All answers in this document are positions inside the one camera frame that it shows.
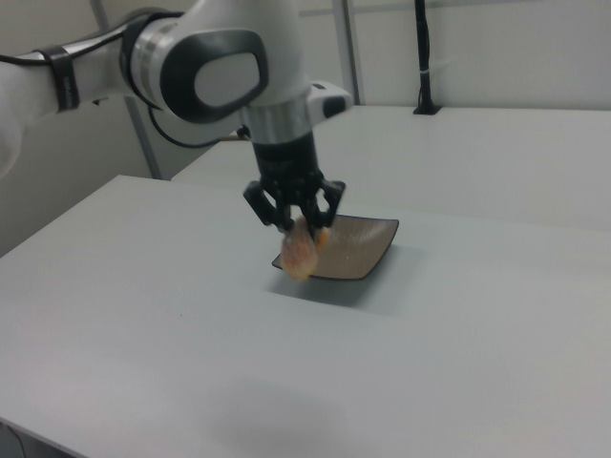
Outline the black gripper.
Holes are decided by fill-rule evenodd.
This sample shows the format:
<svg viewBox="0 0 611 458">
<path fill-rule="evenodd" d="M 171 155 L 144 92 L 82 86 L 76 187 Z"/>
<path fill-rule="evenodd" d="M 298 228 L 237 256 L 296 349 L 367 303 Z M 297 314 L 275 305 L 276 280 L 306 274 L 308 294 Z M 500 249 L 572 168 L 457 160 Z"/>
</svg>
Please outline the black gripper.
<svg viewBox="0 0 611 458">
<path fill-rule="evenodd" d="M 313 133 L 281 144 L 253 144 L 260 181 L 253 180 L 243 197 L 264 226 L 275 226 L 281 233 L 294 226 L 290 207 L 304 206 L 310 235 L 332 225 L 346 184 L 328 180 L 319 167 Z M 271 201 L 267 192 L 278 204 Z"/>
</svg>

